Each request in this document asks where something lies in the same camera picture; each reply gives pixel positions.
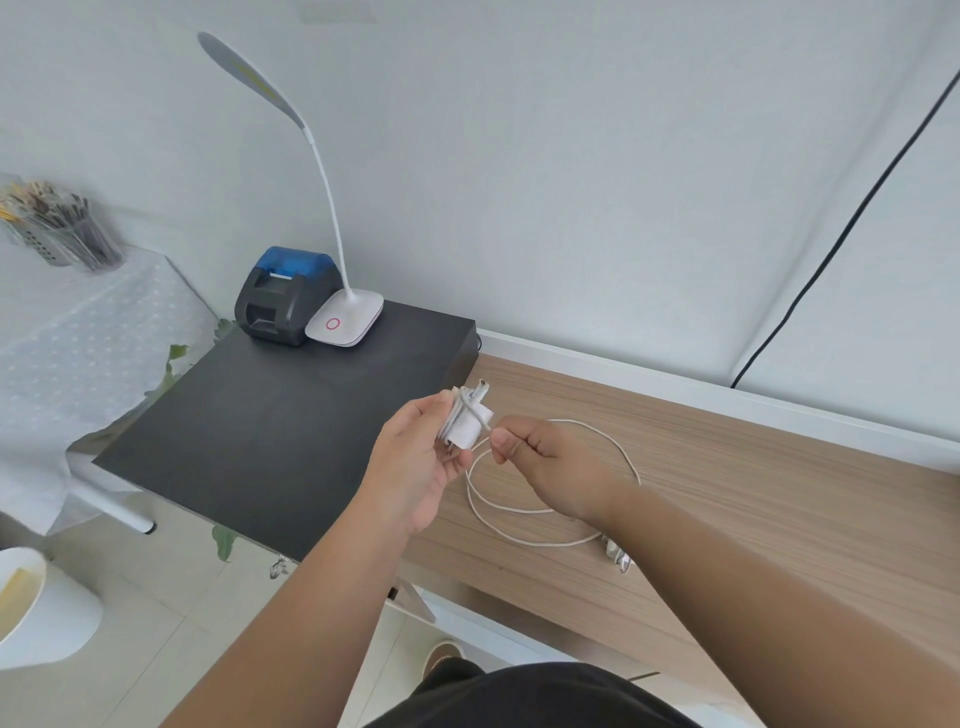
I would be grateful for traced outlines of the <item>person's left hand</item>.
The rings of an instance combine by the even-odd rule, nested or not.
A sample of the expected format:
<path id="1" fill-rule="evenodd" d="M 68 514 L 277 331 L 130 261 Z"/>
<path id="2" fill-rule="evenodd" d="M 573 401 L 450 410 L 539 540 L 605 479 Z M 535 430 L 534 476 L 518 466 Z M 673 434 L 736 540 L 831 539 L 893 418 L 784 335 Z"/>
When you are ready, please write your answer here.
<path id="1" fill-rule="evenodd" d="M 444 421 L 415 421 L 412 402 L 383 425 L 357 492 L 364 511 L 406 538 L 434 521 L 447 486 L 474 461 L 472 450 L 438 441 Z"/>

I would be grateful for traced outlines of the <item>person's right hand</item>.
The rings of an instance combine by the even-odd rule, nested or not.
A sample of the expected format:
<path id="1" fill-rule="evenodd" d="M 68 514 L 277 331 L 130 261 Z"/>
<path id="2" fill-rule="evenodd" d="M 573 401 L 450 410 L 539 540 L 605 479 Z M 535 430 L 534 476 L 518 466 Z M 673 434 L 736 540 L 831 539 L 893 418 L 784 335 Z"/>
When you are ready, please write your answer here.
<path id="1" fill-rule="evenodd" d="M 600 528 L 623 480 L 573 434 L 551 423 L 551 442 L 542 449 L 524 444 L 498 449 L 495 426 L 488 436 L 492 458 L 499 465 L 510 462 L 553 510 Z"/>

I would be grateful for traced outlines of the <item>white charger adapter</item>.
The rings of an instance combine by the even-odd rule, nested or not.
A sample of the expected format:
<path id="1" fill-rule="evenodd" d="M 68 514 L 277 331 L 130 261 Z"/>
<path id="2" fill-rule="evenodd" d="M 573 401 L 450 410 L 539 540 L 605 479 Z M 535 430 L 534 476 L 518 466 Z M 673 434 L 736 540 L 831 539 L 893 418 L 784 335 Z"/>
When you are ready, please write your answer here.
<path id="1" fill-rule="evenodd" d="M 454 387 L 451 410 L 438 432 L 438 442 L 449 450 L 470 451 L 491 430 L 494 412 L 483 403 L 490 384 L 479 379 L 475 387 Z"/>

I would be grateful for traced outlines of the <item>person's right forearm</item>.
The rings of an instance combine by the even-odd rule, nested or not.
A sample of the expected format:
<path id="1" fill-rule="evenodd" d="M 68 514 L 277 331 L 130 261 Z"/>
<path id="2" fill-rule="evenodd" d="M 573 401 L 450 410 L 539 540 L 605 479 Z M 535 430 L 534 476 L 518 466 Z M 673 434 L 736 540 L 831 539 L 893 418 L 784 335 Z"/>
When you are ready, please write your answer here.
<path id="1" fill-rule="evenodd" d="M 767 728 L 960 728 L 960 673 L 645 487 L 613 479 L 595 526 Z"/>

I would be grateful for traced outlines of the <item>person's left forearm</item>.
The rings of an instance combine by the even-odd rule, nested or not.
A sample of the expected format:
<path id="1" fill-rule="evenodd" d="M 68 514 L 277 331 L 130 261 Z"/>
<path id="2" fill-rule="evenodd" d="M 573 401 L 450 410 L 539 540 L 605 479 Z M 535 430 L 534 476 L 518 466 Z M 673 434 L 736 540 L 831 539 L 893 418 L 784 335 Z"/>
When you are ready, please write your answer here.
<path id="1" fill-rule="evenodd" d="M 160 728 L 337 728 L 415 511 L 362 487 Z"/>

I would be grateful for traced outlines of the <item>white gooseneck desk lamp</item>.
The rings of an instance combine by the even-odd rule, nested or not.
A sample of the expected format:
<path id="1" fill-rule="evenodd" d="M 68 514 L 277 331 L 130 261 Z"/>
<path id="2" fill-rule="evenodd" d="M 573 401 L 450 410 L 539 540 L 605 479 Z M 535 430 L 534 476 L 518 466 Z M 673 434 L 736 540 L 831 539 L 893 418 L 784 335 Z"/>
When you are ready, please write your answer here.
<path id="1" fill-rule="evenodd" d="M 313 315 L 305 327 L 308 338 L 321 344 L 340 348 L 350 348 L 359 344 L 378 321 L 385 305 L 385 298 L 370 290 L 355 288 L 350 281 L 346 264 L 344 241 L 337 207 L 332 194 L 330 179 L 323 162 L 319 146 L 311 128 L 286 97 L 267 77 L 239 54 L 229 44 L 223 42 L 211 32 L 201 30 L 197 33 L 198 44 L 210 59 L 232 78 L 246 88 L 265 99 L 273 107 L 292 120 L 304 136 L 318 166 L 323 188 L 328 202 L 333 226 L 342 289 L 331 294 Z"/>

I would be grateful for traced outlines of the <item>black blue receipt printer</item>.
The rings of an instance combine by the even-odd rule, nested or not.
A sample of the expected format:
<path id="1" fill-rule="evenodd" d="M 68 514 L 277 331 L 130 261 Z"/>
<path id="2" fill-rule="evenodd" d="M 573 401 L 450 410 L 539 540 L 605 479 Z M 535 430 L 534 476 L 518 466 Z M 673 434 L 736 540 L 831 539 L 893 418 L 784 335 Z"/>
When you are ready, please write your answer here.
<path id="1" fill-rule="evenodd" d="M 300 347 L 306 343 L 308 322 L 343 287 L 329 255 L 271 246 L 246 277 L 234 321 L 251 338 Z"/>

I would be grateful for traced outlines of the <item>white desk leg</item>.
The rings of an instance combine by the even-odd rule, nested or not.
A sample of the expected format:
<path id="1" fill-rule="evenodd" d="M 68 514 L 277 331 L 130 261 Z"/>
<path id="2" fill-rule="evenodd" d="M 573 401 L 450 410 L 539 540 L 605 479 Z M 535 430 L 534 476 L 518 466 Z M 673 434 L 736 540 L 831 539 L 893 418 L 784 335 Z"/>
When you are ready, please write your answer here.
<path id="1" fill-rule="evenodd" d="M 426 625 L 435 625 L 436 616 L 416 587 L 402 577 L 396 577 L 390 587 L 387 602 L 409 617 Z"/>

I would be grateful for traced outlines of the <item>person's brown shoe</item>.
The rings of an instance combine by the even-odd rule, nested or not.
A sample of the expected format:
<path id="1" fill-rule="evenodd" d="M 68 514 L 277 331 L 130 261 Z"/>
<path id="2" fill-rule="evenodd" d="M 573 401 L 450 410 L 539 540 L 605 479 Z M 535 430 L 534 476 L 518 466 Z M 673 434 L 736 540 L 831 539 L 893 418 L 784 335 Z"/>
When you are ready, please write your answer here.
<path id="1" fill-rule="evenodd" d="M 441 664 L 450 660 L 463 660 L 465 657 L 462 646 L 452 639 L 445 639 L 435 644 L 428 653 L 422 671 L 422 680 L 426 680 Z"/>

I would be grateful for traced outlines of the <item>green plant leaves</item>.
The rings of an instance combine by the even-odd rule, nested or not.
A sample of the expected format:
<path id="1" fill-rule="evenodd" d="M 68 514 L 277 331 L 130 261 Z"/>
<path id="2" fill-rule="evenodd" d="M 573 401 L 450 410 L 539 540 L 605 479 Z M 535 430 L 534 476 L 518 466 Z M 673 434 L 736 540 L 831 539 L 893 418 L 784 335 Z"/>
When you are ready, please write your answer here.
<path id="1" fill-rule="evenodd" d="M 220 319 L 213 334 L 214 344 L 217 344 L 223 340 L 227 334 L 229 334 L 235 328 L 235 326 L 235 321 Z M 190 345 L 172 344 L 169 346 L 163 377 L 156 390 L 153 392 L 154 395 L 159 397 L 165 394 L 165 392 L 168 391 L 184 375 L 184 373 L 193 366 L 193 363 L 188 361 L 188 355 L 190 355 L 190 353 Z M 212 525 L 211 538 L 216 547 L 217 556 L 222 563 L 226 564 L 230 561 L 237 537 L 238 534 L 228 527 L 222 526 L 218 523 Z"/>

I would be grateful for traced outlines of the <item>person's black clothing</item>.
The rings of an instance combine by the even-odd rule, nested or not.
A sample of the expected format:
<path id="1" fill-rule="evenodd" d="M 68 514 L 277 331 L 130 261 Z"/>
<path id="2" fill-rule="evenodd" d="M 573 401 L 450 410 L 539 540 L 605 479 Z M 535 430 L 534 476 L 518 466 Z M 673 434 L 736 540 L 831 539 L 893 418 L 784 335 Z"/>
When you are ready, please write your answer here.
<path id="1" fill-rule="evenodd" d="M 450 657 L 366 728 L 701 728 L 598 666 L 548 661 L 484 671 Z"/>

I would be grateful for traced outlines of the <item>white table leg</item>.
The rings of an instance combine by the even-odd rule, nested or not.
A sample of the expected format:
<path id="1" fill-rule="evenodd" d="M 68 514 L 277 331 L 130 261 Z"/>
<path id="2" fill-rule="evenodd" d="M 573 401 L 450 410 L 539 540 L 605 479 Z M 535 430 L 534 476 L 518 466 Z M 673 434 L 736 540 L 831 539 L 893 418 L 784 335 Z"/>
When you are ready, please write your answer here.
<path id="1" fill-rule="evenodd" d="M 126 504 L 127 496 L 141 491 L 138 486 L 96 465 L 92 454 L 67 450 L 65 457 L 72 479 L 69 492 L 75 500 L 135 532 L 156 532 L 158 525 L 152 517 Z"/>

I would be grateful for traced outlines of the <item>white dotted tablecloth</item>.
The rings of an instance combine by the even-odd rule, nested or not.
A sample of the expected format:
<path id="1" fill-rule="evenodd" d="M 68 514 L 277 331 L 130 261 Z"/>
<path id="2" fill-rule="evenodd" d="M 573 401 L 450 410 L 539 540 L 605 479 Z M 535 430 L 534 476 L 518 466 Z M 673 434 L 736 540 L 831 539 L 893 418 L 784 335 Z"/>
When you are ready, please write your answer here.
<path id="1" fill-rule="evenodd" d="M 160 253 L 85 273 L 0 248 L 0 513 L 40 536 L 96 515 L 70 500 L 66 452 L 151 405 L 169 346 L 194 364 L 217 324 Z"/>

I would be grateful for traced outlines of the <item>clear cutlery holder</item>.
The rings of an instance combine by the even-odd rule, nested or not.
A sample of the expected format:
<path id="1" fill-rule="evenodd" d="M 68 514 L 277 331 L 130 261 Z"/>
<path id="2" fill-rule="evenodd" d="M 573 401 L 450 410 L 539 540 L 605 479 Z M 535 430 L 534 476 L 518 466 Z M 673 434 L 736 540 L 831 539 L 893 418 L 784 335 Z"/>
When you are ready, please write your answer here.
<path id="1" fill-rule="evenodd" d="M 96 220 L 88 197 L 43 179 L 0 179 L 0 225 L 13 242 L 58 268 L 113 271 L 121 245 Z"/>

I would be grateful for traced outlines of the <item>white waste bin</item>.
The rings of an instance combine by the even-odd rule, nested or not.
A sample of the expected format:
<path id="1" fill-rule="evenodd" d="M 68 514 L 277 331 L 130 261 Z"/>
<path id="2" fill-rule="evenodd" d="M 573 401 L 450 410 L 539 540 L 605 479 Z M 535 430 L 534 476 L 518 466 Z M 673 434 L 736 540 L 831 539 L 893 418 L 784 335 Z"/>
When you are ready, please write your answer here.
<path id="1" fill-rule="evenodd" d="M 63 661 L 102 621 L 99 596 L 42 552 L 0 550 L 0 672 Z"/>

